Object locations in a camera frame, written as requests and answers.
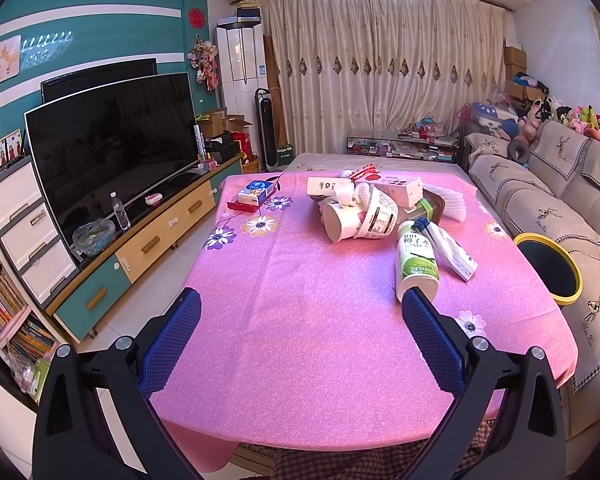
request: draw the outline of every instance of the hanging ornament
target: hanging ornament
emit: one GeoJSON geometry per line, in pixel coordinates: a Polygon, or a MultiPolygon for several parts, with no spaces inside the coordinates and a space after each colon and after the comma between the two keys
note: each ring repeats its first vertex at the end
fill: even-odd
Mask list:
{"type": "Polygon", "coordinates": [[[206,19],[204,12],[202,12],[199,8],[194,7],[189,11],[189,25],[195,28],[196,30],[200,30],[205,26],[206,19]]]}
{"type": "Polygon", "coordinates": [[[210,41],[204,43],[200,40],[200,35],[196,34],[196,44],[192,51],[187,54],[187,59],[191,67],[197,70],[196,83],[206,83],[206,90],[212,92],[218,86],[218,73],[216,69],[216,56],[218,48],[210,41]]]}

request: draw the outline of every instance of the white stripe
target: white stripe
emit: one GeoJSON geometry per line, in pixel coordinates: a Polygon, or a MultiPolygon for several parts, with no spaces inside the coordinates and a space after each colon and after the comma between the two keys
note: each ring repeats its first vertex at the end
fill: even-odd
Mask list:
{"type": "Polygon", "coordinates": [[[152,16],[171,16],[173,18],[180,18],[182,15],[180,9],[149,5],[103,4],[61,7],[59,9],[42,10],[42,12],[35,12],[3,23],[0,25],[0,36],[37,23],[74,18],[75,16],[92,16],[94,14],[150,14],[152,16]]]}
{"type": "Polygon", "coordinates": [[[71,72],[76,72],[77,70],[91,68],[94,66],[104,65],[108,63],[117,63],[120,61],[131,61],[134,59],[145,59],[147,57],[155,57],[155,60],[158,63],[184,62],[183,53],[170,52],[168,54],[139,54],[138,56],[111,57],[109,59],[99,59],[97,61],[90,61],[88,63],[82,63],[80,65],[67,66],[65,68],[61,68],[60,70],[55,70],[54,72],[39,75],[38,77],[29,79],[28,81],[23,81],[22,83],[14,85],[11,88],[7,88],[3,92],[0,92],[0,108],[4,105],[14,102],[16,99],[24,97],[25,95],[31,94],[33,92],[40,92],[40,83],[46,81],[47,79],[58,77],[64,74],[69,74],[71,72]]]}

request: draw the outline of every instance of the wooden drawer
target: wooden drawer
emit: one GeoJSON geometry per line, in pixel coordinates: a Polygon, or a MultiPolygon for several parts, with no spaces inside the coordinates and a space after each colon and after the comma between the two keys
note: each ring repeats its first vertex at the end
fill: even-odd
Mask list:
{"type": "Polygon", "coordinates": [[[114,254],[72,292],[55,316],[82,340],[130,286],[114,254]]]}
{"type": "Polygon", "coordinates": [[[42,256],[33,257],[33,264],[22,273],[23,281],[39,304],[43,304],[51,296],[53,288],[76,270],[60,237],[48,246],[42,256]]]}
{"type": "Polygon", "coordinates": [[[0,230],[41,197],[31,162],[0,181],[0,230]]]}
{"type": "Polygon", "coordinates": [[[20,270],[37,250],[58,236],[58,231],[42,203],[2,236],[2,244],[16,270],[20,270]]]}
{"type": "Polygon", "coordinates": [[[219,173],[216,173],[209,179],[209,182],[211,183],[211,193],[213,193],[216,204],[220,202],[220,197],[222,196],[222,192],[220,190],[220,184],[222,184],[222,181],[230,175],[241,174],[242,164],[240,163],[240,160],[236,160],[232,165],[230,165],[227,168],[224,168],[224,170],[220,171],[219,173]]]}
{"type": "Polygon", "coordinates": [[[206,181],[120,247],[116,256],[131,283],[214,206],[206,181]]]}

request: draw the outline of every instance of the teal wall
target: teal wall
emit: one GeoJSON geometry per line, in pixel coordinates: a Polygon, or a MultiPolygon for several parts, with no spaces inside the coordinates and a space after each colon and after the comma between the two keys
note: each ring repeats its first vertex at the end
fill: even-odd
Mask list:
{"type": "MultiPolygon", "coordinates": [[[[143,54],[183,53],[184,62],[158,63],[158,73],[189,72],[193,105],[196,112],[216,108],[214,92],[206,85],[195,83],[196,74],[186,63],[186,54],[193,47],[196,33],[203,41],[209,38],[208,23],[194,30],[188,20],[189,9],[198,7],[207,16],[206,0],[6,0],[0,8],[0,25],[15,18],[44,10],[93,4],[135,4],[179,9],[182,16],[155,16],[150,14],[102,14],[73,16],[20,28],[0,37],[0,41],[21,35],[39,38],[71,31],[71,41],[49,60],[27,67],[20,55],[20,73],[0,83],[0,94],[13,86],[42,77],[55,70],[85,62],[113,57],[143,54]]],[[[5,104],[0,108],[0,138],[20,128],[24,131],[24,112],[42,104],[40,89],[5,104]]]]}

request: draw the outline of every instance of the bookshelf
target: bookshelf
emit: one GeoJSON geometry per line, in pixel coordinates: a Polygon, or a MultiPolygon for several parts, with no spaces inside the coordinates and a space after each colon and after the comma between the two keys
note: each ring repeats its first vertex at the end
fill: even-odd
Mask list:
{"type": "MultiPolygon", "coordinates": [[[[22,282],[11,268],[0,245],[0,309],[2,320],[10,317],[0,328],[0,358],[9,363],[11,351],[36,363],[38,358],[50,362],[66,337],[39,310],[22,282]]],[[[39,388],[36,399],[40,398],[39,388]]]]}

